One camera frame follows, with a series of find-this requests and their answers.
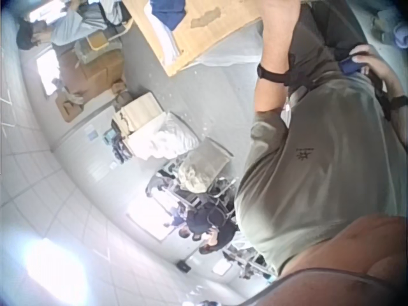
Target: black wristband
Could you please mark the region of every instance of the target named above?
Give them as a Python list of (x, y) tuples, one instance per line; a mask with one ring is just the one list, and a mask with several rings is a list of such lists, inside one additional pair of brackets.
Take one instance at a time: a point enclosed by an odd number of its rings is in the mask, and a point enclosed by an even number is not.
[(259, 78), (271, 81), (273, 83), (287, 84), (289, 82), (289, 73), (274, 73), (266, 70), (261, 64), (256, 68)]
[(399, 96), (399, 97), (391, 99), (390, 101), (391, 110), (398, 110), (401, 107), (404, 107), (406, 105), (408, 105), (407, 96)]

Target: olive green t-shirt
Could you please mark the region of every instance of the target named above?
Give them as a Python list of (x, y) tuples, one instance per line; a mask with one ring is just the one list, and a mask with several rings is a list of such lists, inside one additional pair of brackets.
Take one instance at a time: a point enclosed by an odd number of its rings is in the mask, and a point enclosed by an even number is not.
[(289, 128), (277, 113), (257, 114), (245, 169), (238, 225), (279, 273), (361, 216), (406, 215), (407, 154), (366, 78), (310, 91)]

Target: black watch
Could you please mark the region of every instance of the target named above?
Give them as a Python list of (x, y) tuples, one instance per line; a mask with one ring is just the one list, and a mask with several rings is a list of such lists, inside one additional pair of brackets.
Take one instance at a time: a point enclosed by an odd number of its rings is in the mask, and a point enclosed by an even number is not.
[(265, 80), (271, 81), (273, 83), (281, 83), (285, 85), (289, 84), (288, 71), (285, 73), (274, 73), (266, 70), (264, 67), (262, 67), (261, 64), (258, 65), (256, 71), (258, 72), (259, 78), (264, 78)]

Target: wooden table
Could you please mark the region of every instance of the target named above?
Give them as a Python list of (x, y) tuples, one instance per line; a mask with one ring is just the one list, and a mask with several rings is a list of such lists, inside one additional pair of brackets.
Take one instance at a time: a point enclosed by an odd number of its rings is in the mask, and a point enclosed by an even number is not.
[[(144, 7), (148, 0), (123, 0), (160, 62), (163, 51)], [(169, 76), (185, 68), (223, 38), (259, 18), (256, 0), (186, 0), (187, 15), (173, 31), (180, 56), (163, 66)]]

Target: star logo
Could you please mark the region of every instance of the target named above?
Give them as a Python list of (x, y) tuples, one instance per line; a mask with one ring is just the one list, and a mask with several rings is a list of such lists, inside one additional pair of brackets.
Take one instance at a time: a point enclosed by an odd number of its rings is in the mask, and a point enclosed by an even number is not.
[(296, 149), (296, 151), (297, 151), (296, 157), (300, 161), (304, 161), (305, 159), (309, 158), (309, 156), (312, 154), (314, 149), (313, 148), (304, 148), (304, 149)]

